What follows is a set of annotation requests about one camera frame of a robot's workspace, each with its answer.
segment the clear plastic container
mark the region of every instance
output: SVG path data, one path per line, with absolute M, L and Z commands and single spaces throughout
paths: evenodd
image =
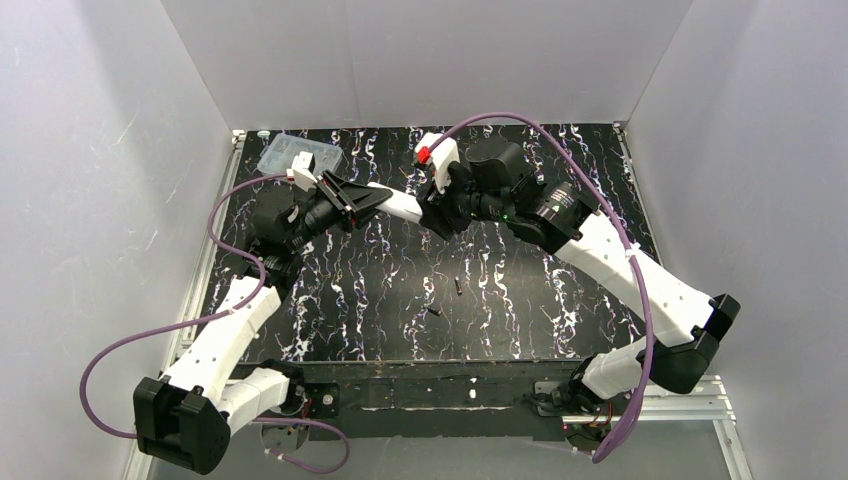
M 336 167 L 342 162 L 342 149 L 335 145 L 278 134 L 259 158 L 259 171 L 265 175 L 283 173 L 291 167 L 294 157 L 300 152 L 309 152 L 315 157 L 316 176 L 330 171 L 336 172 Z

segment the white wall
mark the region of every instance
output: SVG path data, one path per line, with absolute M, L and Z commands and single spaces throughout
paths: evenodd
M 163 0 L 231 128 L 630 116 L 691 0 Z
M 846 19 L 696 0 L 628 127 L 663 258 L 741 300 L 716 372 L 756 478 L 848 471 Z
M 0 478 L 119 478 L 91 424 L 101 348 L 173 323 L 229 135 L 158 1 L 0 7 Z M 166 340 L 107 357 L 97 412 L 132 427 Z

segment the robotic arm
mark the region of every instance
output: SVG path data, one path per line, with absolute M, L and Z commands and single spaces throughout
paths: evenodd
M 689 393 L 703 375 L 739 311 L 728 295 L 715 298 L 684 284 L 642 251 L 625 250 L 594 198 L 566 182 L 538 182 L 523 149 L 502 138 L 472 146 L 461 161 L 456 142 L 429 133 L 416 147 L 416 167 L 431 173 L 417 196 L 380 184 L 367 186 L 330 172 L 317 178 L 307 153 L 286 180 L 307 192 L 306 200 L 259 215 L 252 252 L 268 275 L 244 308 L 209 324 L 188 352 L 159 379 L 145 378 L 133 397 L 139 449 L 199 473 L 221 460 L 229 438 L 272 407 L 301 401 L 303 372 L 295 364 L 266 362 L 245 380 L 226 382 L 254 334 L 280 306 L 302 265 L 299 250 L 334 225 L 362 228 L 380 211 L 428 228 L 445 240 L 472 221 L 505 224 L 515 236 L 571 263 L 593 277 L 634 312 L 642 304 L 628 264 L 637 256 L 654 313 L 656 346 L 650 378 L 667 390 Z M 219 311 L 228 311 L 258 284 L 254 271 L 233 281 Z M 636 387 L 642 373 L 644 339 L 586 359 L 572 379 L 548 399 L 565 411 L 585 411 Z

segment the marble pattern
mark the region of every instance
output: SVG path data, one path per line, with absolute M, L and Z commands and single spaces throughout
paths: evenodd
M 547 125 L 623 217 L 631 238 L 654 255 L 642 207 L 610 125 Z M 426 182 L 411 167 L 425 131 L 366 128 L 287 132 L 342 147 L 337 173 L 415 193 Z M 273 140 L 250 132 L 236 183 L 259 176 L 256 165 Z M 539 179 L 577 183 L 543 138 L 521 126 L 478 126 L 457 136 L 461 151 L 501 135 L 524 147 Z M 223 229 L 240 244 L 260 188 L 237 194 Z M 641 320 L 591 278 L 505 227 L 473 223 L 445 242 L 398 218 L 378 215 L 362 230 L 336 229 L 303 252 L 304 268 L 283 306 L 258 333 L 245 361 L 449 360 L 579 358 L 624 346 L 644 332 Z M 223 300 L 239 259 L 218 252 L 205 313 Z M 462 281 L 458 296 L 454 277 Z M 427 307 L 441 310 L 441 316 Z

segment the marble tabletop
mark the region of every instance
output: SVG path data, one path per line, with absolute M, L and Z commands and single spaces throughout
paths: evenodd
M 655 256 L 633 178 L 611 125 L 546 125 L 570 150 L 623 218 L 631 239 Z M 338 174 L 415 193 L 426 182 L 411 166 L 412 149 L 426 131 L 444 128 L 363 128 L 289 131 L 339 145 Z M 236 183 L 260 176 L 263 148 L 279 131 L 250 132 Z M 522 126 L 476 126 L 456 137 L 460 151 L 500 135 L 523 146 L 539 179 L 570 180 L 573 172 L 544 138 Z M 222 232 L 241 245 L 260 189 L 235 195 Z M 265 323 L 244 361 L 484 360 L 581 358 L 632 342 L 642 321 L 583 272 L 505 226 L 473 223 L 445 242 L 434 233 L 385 214 L 362 230 L 333 229 L 304 252 L 301 276 L 283 306 Z M 238 258 L 219 251 L 204 313 L 223 300 Z M 459 276 L 463 295 L 454 278 Z M 427 311 L 433 307 L 441 316 Z

